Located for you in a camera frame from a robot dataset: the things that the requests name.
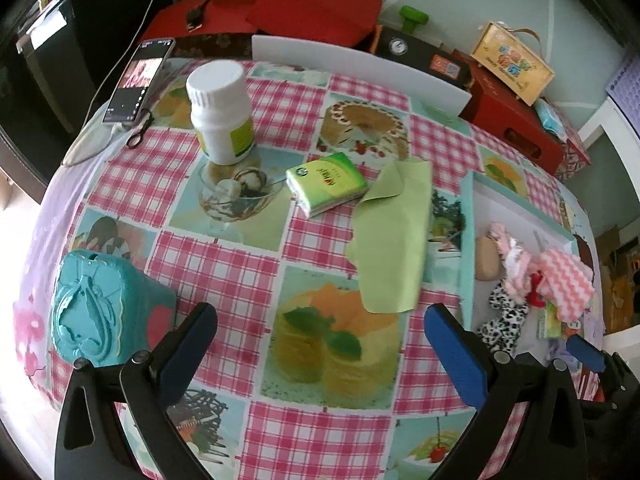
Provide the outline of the pink white zigzag cloth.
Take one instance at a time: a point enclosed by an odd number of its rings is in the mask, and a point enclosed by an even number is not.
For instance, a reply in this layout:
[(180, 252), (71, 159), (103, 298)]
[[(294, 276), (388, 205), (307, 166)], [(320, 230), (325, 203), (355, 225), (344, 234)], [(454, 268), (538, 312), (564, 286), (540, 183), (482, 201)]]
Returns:
[(596, 290), (593, 270), (578, 255), (551, 248), (538, 257), (538, 270), (544, 279), (538, 292), (558, 308), (558, 318), (569, 323), (582, 316)]

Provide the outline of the leopard print scrunchie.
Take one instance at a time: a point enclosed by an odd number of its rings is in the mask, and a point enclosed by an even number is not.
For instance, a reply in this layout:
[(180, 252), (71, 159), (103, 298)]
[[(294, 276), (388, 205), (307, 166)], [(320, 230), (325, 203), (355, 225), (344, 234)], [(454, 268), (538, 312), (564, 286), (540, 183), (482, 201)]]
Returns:
[(514, 300), (504, 288), (503, 282), (499, 282), (491, 291), (488, 304), (499, 315), (483, 323), (476, 330), (477, 336), (491, 352), (503, 351), (509, 356), (515, 356), (515, 349), (529, 314), (529, 305), (527, 302)]

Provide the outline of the pink fabric scrunchie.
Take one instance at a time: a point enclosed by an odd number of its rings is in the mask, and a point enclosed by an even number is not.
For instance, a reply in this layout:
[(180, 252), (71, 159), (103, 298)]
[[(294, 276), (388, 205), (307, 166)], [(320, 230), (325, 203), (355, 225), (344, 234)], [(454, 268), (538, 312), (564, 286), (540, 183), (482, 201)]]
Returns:
[(530, 291), (532, 271), (529, 270), (529, 265), (533, 260), (532, 254), (502, 223), (491, 222), (488, 226), (488, 236), (498, 247), (503, 267), (501, 284), (504, 290), (516, 304), (525, 304)]

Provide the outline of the beige round sponge ball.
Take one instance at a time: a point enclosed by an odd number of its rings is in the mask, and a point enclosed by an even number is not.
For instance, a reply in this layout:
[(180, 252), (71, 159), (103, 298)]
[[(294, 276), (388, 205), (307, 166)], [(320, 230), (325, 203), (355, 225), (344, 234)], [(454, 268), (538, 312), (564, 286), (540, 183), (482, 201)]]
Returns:
[(501, 259), (496, 242), (488, 235), (475, 240), (475, 278), (477, 281), (495, 281), (500, 278)]

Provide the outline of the light green microfiber cloth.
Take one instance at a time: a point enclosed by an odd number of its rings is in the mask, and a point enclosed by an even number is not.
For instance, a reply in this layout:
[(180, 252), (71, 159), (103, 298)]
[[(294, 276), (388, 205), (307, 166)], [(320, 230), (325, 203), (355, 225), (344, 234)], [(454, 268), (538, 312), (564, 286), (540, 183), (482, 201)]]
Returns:
[(354, 208), (345, 256), (357, 270), (361, 301), (370, 313), (401, 313), (418, 305), (432, 173), (432, 164), (421, 159), (389, 162)]

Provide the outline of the green tissue pack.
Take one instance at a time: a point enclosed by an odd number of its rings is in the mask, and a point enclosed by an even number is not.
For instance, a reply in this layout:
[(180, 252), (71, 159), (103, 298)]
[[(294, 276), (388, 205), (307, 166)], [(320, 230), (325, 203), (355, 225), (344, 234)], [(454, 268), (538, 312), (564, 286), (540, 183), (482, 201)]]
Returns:
[(286, 170), (285, 182), (306, 218), (363, 196), (368, 182), (343, 153)]
[(556, 339), (562, 336), (562, 322), (558, 318), (558, 308), (548, 301), (538, 310), (537, 338)]

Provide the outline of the purple baby wipes pack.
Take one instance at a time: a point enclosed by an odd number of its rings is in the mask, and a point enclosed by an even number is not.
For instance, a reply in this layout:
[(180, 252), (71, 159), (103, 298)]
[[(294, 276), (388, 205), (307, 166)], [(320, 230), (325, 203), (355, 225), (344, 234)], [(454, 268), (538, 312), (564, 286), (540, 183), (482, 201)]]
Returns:
[(584, 320), (582, 318), (578, 318), (577, 320), (569, 323), (562, 322), (560, 325), (560, 336), (551, 339), (547, 359), (549, 361), (561, 359), (567, 362), (567, 364), (575, 362), (576, 359), (567, 349), (568, 340), (571, 336), (582, 336), (583, 334)]

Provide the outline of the red yarn bow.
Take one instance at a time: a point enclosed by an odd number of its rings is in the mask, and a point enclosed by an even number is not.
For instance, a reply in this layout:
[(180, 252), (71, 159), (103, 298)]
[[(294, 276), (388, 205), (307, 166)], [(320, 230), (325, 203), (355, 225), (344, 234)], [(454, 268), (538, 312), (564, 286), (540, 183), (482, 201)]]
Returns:
[(546, 306), (547, 301), (538, 292), (538, 287), (543, 279), (544, 276), (539, 271), (530, 274), (530, 291), (526, 296), (526, 301), (533, 308), (543, 309)]

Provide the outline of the white shelf unit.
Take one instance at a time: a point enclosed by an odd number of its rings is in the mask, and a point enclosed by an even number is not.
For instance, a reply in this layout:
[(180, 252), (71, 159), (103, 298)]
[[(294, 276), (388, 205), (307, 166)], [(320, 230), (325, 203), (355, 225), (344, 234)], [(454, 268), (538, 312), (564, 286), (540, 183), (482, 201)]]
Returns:
[[(606, 136), (615, 148), (634, 192), (639, 195), (639, 135), (609, 96), (578, 130), (578, 136), (585, 148), (590, 148), (600, 136)], [(603, 349), (617, 352), (625, 361), (638, 360), (639, 326), (605, 336)]]

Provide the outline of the patterned tablecloth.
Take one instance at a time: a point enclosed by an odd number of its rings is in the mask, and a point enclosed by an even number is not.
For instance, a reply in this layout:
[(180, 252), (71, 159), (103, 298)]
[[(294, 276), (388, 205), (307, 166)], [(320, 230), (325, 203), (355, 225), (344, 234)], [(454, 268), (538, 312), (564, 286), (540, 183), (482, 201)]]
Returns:
[[(72, 250), (127, 258), (177, 296), (206, 301), (212, 346), (183, 403), (181, 433), (218, 479), (426, 479), (471, 411), (422, 332), (424, 308), (457, 307), (465, 176), (475, 171), (592, 244), (575, 196), (514, 148), (394, 86), (246, 62), (256, 151), (276, 182), (262, 200), (201, 205), (205, 157), (190, 124), (186, 73), (166, 84), (137, 148), (109, 148), (59, 171), (48, 189), (15, 307), (15, 343), (32, 385), (54, 406), (72, 368), (53, 343), (58, 265)], [(332, 127), (341, 130), (337, 145)], [(307, 218), (288, 168), (340, 151), (369, 181), (392, 159), (432, 165), (433, 212), (419, 307), (375, 321), (346, 259), (352, 204)]]

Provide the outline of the purple perforated basket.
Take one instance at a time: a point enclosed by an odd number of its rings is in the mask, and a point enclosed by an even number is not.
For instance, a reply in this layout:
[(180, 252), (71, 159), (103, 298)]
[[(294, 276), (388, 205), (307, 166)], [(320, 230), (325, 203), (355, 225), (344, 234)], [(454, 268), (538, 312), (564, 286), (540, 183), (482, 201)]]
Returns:
[(605, 86), (605, 91), (631, 124), (640, 133), (640, 60), (629, 51), (622, 64)]

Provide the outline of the white board strip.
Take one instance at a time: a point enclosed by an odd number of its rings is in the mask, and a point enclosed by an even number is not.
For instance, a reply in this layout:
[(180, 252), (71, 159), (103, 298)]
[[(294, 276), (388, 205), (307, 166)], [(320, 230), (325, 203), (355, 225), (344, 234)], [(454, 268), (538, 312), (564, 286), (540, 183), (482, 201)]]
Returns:
[(280, 36), (252, 36), (254, 61), (297, 65), (361, 79), (414, 96), (450, 116), (459, 116), (472, 99), (469, 91), (416, 68), (354, 49)]

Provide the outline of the black smartphone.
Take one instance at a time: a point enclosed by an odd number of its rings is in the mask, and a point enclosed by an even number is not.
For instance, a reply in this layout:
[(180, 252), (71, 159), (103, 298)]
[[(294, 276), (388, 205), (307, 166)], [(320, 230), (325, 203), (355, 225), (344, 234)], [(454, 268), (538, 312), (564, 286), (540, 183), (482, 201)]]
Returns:
[(165, 61), (174, 50), (174, 38), (143, 40), (130, 58), (107, 103), (104, 124), (134, 124)]

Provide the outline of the green dumbbell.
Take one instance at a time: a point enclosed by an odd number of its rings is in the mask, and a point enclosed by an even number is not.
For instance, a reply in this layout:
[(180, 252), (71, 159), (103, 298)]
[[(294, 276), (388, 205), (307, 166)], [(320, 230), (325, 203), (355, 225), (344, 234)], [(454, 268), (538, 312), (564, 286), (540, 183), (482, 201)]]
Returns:
[(420, 26), (426, 25), (430, 16), (413, 6), (402, 6), (399, 9), (402, 18), (401, 31), (406, 35), (412, 35)]

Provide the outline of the red bag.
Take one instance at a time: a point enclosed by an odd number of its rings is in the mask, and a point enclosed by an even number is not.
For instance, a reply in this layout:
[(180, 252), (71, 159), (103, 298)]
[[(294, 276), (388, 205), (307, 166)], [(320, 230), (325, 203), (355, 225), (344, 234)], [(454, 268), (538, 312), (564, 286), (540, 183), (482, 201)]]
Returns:
[(178, 0), (154, 15), (144, 40), (264, 32), (351, 48), (378, 24), (382, 0)]

